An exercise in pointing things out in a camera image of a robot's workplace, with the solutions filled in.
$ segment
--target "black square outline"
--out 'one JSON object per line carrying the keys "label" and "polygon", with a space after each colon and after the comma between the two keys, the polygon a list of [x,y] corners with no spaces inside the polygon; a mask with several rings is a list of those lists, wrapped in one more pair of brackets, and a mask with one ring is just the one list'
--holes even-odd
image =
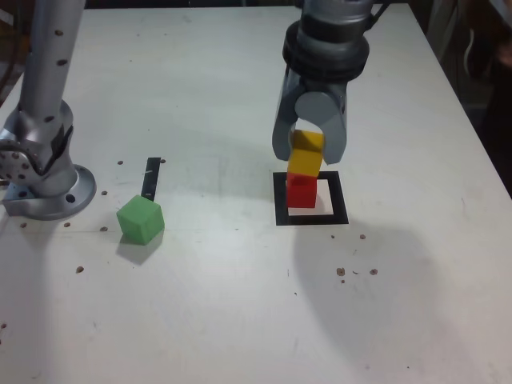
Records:
{"label": "black square outline", "polygon": [[323,226],[332,224],[348,224],[342,184],[335,170],[323,171],[318,180],[327,180],[333,214],[315,214],[289,216],[286,206],[286,172],[274,172],[274,206],[276,226]]}

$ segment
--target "black strip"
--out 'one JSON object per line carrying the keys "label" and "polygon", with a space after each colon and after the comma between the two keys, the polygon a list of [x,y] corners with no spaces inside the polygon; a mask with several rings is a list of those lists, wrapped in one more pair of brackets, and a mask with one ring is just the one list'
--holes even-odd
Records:
{"label": "black strip", "polygon": [[329,184],[330,202],[333,214],[311,216],[289,216],[286,206],[286,172],[274,172],[274,205],[276,226],[322,226],[332,224],[348,224],[342,184],[336,171],[323,171],[318,180],[327,180]]}
{"label": "black strip", "polygon": [[146,172],[144,173],[144,183],[142,184],[141,196],[154,202],[154,196],[157,193],[158,172],[160,171],[161,158],[148,158]]}
{"label": "black strip", "polygon": [[308,14],[301,18],[301,28],[305,34],[321,42],[332,42],[334,44],[360,39],[367,26],[368,19],[347,24],[330,24],[312,18]]}

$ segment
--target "white table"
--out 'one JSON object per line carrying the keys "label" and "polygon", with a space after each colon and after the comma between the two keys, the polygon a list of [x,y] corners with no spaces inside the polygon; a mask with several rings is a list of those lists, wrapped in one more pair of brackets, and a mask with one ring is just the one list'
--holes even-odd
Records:
{"label": "white table", "polygon": [[[512,202],[408,6],[366,35],[347,150],[323,166],[350,224],[276,227],[298,16],[85,12],[65,100],[98,193],[62,222],[0,213],[0,382],[512,382]],[[120,243],[115,212],[153,156],[166,231]]]}

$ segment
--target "gray robot arm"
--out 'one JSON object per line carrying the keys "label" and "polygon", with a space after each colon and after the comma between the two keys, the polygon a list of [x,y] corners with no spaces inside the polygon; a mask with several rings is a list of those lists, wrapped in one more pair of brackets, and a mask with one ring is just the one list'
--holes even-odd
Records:
{"label": "gray robot arm", "polygon": [[286,73],[274,125],[272,147],[288,160],[291,133],[299,118],[324,134],[323,158],[339,162],[346,147],[346,85],[368,58],[363,37],[389,4],[373,16],[374,0],[304,0],[300,21],[286,32]]}
{"label": "gray robot arm", "polygon": [[21,97],[0,131],[9,215],[53,220],[92,200],[91,172],[69,156],[73,114],[62,100],[85,0],[37,1]]}

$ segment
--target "metal mounting base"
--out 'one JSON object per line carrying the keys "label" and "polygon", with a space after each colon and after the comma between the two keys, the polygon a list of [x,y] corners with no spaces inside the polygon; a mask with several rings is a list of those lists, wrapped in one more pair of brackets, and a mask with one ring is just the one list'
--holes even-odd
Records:
{"label": "metal mounting base", "polygon": [[83,166],[74,166],[78,178],[65,194],[51,198],[35,198],[25,186],[11,183],[2,203],[9,216],[25,216],[35,220],[58,220],[83,210],[96,194],[93,174]]}

